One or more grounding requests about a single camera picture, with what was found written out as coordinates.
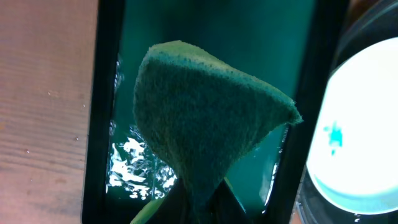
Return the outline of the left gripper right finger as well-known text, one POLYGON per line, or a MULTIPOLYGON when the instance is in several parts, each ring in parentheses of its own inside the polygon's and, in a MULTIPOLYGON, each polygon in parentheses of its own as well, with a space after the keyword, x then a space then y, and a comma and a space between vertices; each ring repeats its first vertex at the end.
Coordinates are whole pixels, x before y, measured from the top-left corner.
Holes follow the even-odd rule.
POLYGON ((249 217, 223 179, 209 201, 211 224, 251 224, 249 217))

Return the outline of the green scrubbing sponge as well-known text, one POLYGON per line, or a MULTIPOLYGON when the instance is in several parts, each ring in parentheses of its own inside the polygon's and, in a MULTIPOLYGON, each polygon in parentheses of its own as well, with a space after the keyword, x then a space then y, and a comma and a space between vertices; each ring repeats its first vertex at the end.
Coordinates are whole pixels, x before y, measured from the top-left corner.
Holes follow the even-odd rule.
POLYGON ((182 179, 195 212, 269 133, 302 122, 291 97, 180 40, 148 49, 133 98, 139 132, 182 179))

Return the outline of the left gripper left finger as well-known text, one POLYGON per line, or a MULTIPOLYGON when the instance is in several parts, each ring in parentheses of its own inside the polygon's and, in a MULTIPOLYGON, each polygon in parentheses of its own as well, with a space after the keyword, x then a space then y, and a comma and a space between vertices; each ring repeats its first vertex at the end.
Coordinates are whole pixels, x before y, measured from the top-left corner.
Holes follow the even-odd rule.
POLYGON ((165 197, 150 201, 130 224, 192 224, 192 204, 182 178, 165 197))

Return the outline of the pale green plate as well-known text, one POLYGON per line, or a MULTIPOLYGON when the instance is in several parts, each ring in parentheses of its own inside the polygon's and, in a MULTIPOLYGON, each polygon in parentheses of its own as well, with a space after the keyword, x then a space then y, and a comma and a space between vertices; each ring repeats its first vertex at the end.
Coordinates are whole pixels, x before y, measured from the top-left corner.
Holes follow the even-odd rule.
POLYGON ((342 210, 397 210, 396 38, 372 44, 334 69, 307 172, 323 198, 342 210))

